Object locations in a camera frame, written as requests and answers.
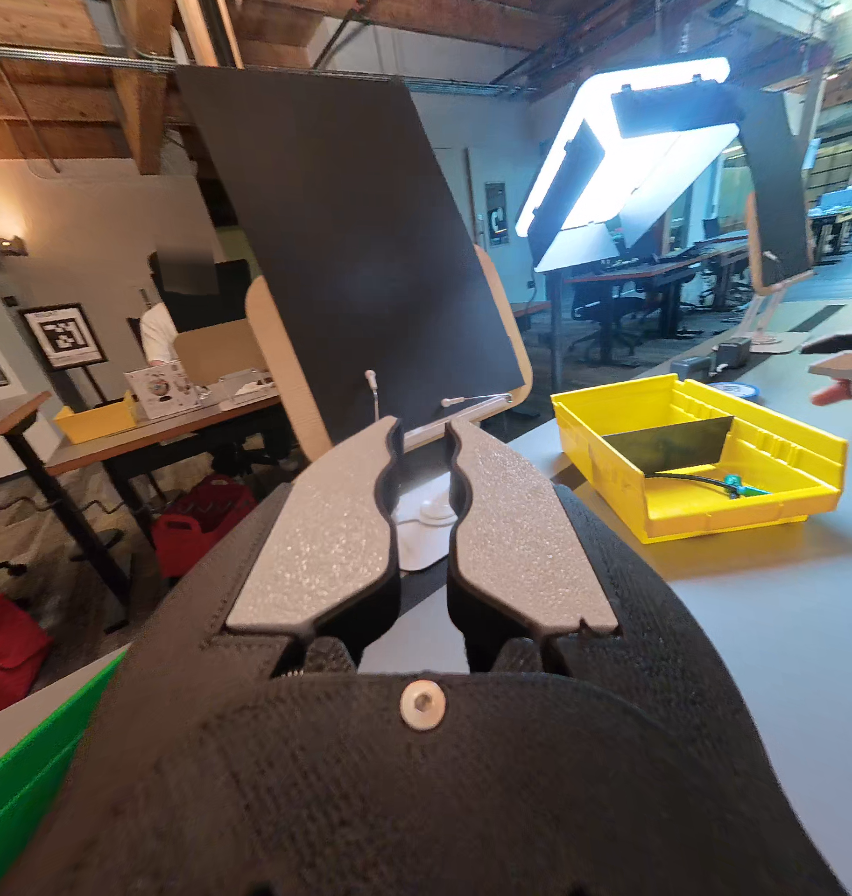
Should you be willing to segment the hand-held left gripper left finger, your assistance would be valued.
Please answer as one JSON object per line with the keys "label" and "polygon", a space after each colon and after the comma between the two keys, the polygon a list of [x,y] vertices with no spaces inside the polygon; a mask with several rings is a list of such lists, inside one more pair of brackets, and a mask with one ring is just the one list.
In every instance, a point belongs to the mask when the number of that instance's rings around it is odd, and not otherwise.
{"label": "hand-held left gripper left finger", "polygon": [[226,618],[230,632],[315,635],[399,572],[402,424],[384,417],[312,462]]}

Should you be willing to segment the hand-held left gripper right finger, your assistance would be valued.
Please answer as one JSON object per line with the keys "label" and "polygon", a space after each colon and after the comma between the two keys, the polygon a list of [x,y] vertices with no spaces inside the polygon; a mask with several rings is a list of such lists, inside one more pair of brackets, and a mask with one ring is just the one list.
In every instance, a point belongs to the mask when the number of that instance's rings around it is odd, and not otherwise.
{"label": "hand-held left gripper right finger", "polygon": [[613,633],[617,617],[551,480],[473,423],[445,432],[457,517],[448,598],[473,599],[536,640]]}

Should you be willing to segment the yellow plastic bin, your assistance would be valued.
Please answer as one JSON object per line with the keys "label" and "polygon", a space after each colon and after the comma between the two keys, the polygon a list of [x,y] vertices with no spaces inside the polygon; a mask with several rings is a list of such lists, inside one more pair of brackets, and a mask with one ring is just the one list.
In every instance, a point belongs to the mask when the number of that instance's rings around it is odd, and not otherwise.
{"label": "yellow plastic bin", "polygon": [[[843,494],[843,438],[710,385],[677,375],[639,378],[552,396],[568,459],[644,544],[805,521],[833,511]],[[732,500],[723,491],[644,477],[602,436],[734,416],[721,460],[676,473],[740,476],[770,496]]]}

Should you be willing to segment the black HDMI cable green plug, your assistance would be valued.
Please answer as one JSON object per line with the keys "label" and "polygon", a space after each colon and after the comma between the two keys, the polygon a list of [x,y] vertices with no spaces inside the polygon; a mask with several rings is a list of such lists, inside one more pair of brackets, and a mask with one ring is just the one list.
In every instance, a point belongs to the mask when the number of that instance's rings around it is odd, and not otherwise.
{"label": "black HDMI cable green plug", "polygon": [[771,492],[749,486],[745,484],[740,476],[728,475],[723,479],[713,478],[711,476],[700,476],[696,474],[676,473],[676,472],[655,472],[645,473],[644,477],[654,479],[668,479],[680,482],[688,482],[704,487],[712,487],[723,491],[730,499],[736,500],[749,497],[770,496]]}

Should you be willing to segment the green plastic bin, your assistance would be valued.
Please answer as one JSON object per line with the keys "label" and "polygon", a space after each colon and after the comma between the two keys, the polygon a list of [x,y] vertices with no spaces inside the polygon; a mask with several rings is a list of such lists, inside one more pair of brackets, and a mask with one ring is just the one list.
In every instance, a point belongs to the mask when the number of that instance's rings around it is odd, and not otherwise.
{"label": "green plastic bin", "polygon": [[0,880],[49,811],[126,651],[112,651],[0,711]]}

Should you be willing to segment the red chair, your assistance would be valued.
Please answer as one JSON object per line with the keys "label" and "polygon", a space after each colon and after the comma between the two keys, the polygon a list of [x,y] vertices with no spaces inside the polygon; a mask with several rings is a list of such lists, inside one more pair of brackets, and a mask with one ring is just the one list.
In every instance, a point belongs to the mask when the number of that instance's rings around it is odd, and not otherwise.
{"label": "red chair", "polygon": [[28,694],[52,644],[26,611],[0,593],[0,711]]}
{"label": "red chair", "polygon": [[216,473],[175,499],[151,528],[163,578],[178,579],[188,573],[256,504],[250,487]]}

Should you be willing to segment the black bin divider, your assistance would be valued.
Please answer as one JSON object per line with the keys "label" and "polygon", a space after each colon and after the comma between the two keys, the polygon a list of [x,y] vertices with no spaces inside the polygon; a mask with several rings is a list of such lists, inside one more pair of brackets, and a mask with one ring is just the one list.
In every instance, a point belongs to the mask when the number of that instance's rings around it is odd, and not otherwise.
{"label": "black bin divider", "polygon": [[645,475],[714,466],[734,416],[607,434],[602,439]]}

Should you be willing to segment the black panel with wooden rim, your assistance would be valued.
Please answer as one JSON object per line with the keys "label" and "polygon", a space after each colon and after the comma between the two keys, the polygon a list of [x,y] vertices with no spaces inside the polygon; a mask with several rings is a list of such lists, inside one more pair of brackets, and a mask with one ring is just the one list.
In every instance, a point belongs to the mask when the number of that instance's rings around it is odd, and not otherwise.
{"label": "black panel with wooden rim", "polygon": [[813,269],[803,156],[782,95],[741,86],[732,91],[743,113],[739,139],[753,184],[746,203],[750,275],[756,294],[768,296]]}
{"label": "black panel with wooden rim", "polygon": [[499,275],[470,239],[397,78],[179,66],[176,81],[262,276],[246,316],[310,462],[442,398],[532,390]]}

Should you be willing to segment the wooden office desk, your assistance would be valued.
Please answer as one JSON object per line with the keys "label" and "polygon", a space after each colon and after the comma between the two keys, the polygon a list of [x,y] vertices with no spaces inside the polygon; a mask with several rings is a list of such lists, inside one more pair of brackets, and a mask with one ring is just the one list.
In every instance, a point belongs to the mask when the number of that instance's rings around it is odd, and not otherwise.
{"label": "wooden office desk", "polygon": [[718,270],[712,292],[712,309],[722,310],[730,290],[734,267],[748,261],[748,242],[719,241],[699,250],[688,250],[678,256],[653,263],[620,264],[601,273],[580,273],[564,279],[567,285],[590,282],[609,283],[615,290],[633,284],[644,295],[644,308],[657,310],[659,319],[655,337],[683,341],[697,335],[685,330],[681,323],[681,291],[685,284],[701,273],[706,263],[717,263]]}

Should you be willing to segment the brown cardboard box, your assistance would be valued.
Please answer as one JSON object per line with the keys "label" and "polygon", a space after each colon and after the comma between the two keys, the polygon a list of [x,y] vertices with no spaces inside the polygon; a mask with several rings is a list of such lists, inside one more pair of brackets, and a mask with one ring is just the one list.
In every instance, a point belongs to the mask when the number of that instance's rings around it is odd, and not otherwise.
{"label": "brown cardboard box", "polygon": [[180,332],[174,351],[187,378],[197,386],[208,387],[223,376],[247,370],[269,369],[246,318]]}

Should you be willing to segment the white printed box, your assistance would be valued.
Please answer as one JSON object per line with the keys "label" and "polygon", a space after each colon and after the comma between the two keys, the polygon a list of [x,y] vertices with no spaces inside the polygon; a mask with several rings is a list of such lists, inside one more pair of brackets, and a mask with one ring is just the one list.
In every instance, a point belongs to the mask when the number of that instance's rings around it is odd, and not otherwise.
{"label": "white printed box", "polygon": [[146,420],[168,419],[200,406],[196,386],[178,360],[128,372],[126,379]]}

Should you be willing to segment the black office chair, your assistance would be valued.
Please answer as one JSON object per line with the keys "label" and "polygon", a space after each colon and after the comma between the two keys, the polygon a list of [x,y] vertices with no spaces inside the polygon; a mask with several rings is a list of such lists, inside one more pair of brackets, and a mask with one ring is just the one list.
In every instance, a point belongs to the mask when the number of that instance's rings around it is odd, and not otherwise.
{"label": "black office chair", "polygon": [[622,293],[609,283],[590,282],[574,287],[570,316],[577,322],[597,325],[593,335],[583,337],[572,344],[584,343],[584,363],[636,369],[635,349],[642,344],[641,337],[626,334],[622,329],[623,318],[644,312],[644,295]]}

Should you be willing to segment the bright softbox light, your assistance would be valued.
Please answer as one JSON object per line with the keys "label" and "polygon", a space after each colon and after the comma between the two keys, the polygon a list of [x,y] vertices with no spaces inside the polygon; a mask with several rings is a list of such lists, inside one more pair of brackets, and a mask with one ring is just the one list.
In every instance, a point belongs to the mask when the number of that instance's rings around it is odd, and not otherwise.
{"label": "bright softbox light", "polygon": [[536,273],[624,257],[737,137],[725,56],[593,75],[577,90],[515,232]]}

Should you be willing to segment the white square marker tag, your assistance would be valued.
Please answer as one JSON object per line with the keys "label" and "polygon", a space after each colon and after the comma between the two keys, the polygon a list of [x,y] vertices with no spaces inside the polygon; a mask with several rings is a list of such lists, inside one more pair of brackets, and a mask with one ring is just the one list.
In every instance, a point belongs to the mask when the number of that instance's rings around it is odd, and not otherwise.
{"label": "white square marker tag", "polygon": [[99,337],[80,302],[21,308],[18,314],[38,347],[48,372],[108,362]]}

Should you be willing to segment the dark wall poster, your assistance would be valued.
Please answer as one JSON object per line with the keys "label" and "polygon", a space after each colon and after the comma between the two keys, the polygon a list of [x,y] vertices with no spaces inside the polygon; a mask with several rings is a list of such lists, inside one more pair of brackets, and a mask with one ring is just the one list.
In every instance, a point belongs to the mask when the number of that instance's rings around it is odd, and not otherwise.
{"label": "dark wall poster", "polygon": [[507,214],[507,189],[502,182],[485,184],[487,243],[491,247],[507,245],[510,224]]}

